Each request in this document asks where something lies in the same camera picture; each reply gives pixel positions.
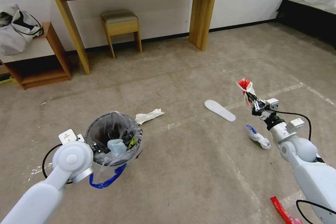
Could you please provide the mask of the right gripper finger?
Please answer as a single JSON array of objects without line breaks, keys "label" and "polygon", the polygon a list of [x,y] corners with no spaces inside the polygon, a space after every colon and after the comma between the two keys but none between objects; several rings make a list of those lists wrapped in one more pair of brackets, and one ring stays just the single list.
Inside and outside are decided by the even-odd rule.
[{"label": "right gripper finger", "polygon": [[252,115],[260,115],[260,107],[257,96],[246,91],[245,97],[247,99],[247,104],[251,107]]},{"label": "right gripper finger", "polygon": [[258,102],[259,102],[259,107],[260,109],[261,108],[264,108],[266,106],[266,101],[265,100],[262,100],[262,99],[259,99],[258,98]]}]

